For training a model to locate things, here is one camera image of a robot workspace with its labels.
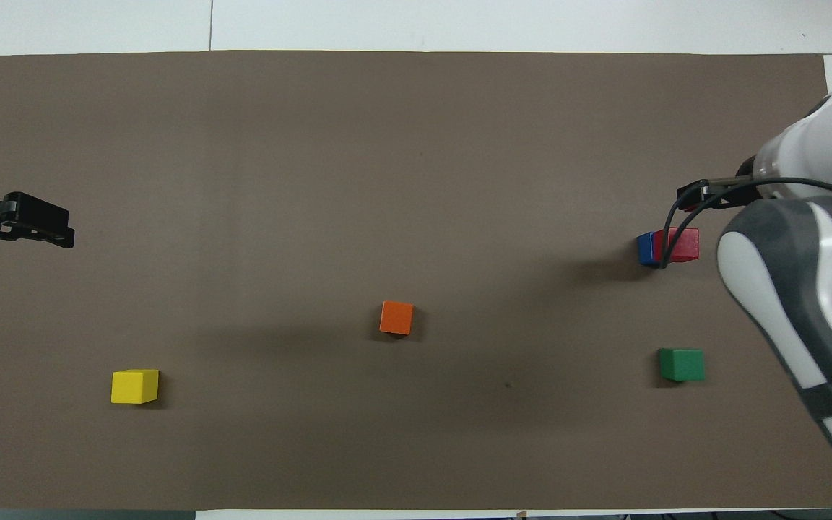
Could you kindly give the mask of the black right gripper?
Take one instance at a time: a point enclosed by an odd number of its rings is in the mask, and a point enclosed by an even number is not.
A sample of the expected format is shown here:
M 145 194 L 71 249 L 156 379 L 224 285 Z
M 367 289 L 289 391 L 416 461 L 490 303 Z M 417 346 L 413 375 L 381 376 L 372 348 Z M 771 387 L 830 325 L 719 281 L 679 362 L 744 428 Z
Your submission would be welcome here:
M 757 187 L 750 185 L 750 175 L 734 175 L 732 178 L 697 180 L 677 188 L 677 211 L 693 212 L 707 198 L 714 199 L 711 209 L 746 207 L 760 200 Z

